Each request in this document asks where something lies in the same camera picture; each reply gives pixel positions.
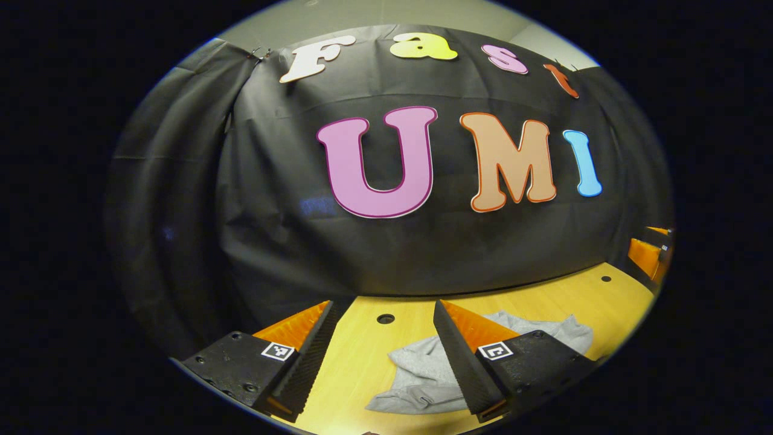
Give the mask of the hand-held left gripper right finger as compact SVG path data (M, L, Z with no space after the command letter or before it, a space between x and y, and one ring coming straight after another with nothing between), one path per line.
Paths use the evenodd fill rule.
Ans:
M528 413L597 368L596 361L544 330L516 333L447 300L436 301L433 322L480 423Z

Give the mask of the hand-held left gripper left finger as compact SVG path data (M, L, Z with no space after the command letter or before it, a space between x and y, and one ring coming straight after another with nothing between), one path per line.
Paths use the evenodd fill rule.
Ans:
M304 411L339 322L328 300L259 332L232 331L182 361L221 394L293 423Z

